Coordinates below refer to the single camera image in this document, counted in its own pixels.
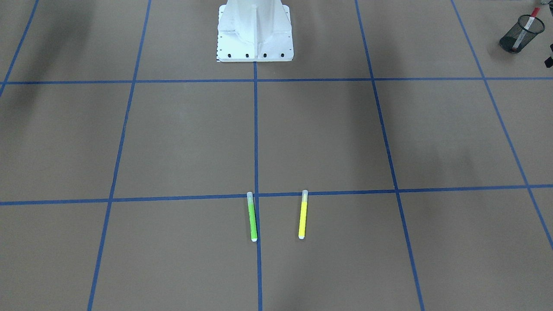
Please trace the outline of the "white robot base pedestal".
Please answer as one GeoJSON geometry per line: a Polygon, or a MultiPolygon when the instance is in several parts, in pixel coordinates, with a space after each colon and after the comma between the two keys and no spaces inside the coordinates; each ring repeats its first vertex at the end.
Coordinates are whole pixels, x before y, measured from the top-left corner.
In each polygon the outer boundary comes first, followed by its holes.
{"type": "Polygon", "coordinates": [[[219,6],[216,61],[294,59],[290,8],[280,0],[228,0],[219,6]]]}

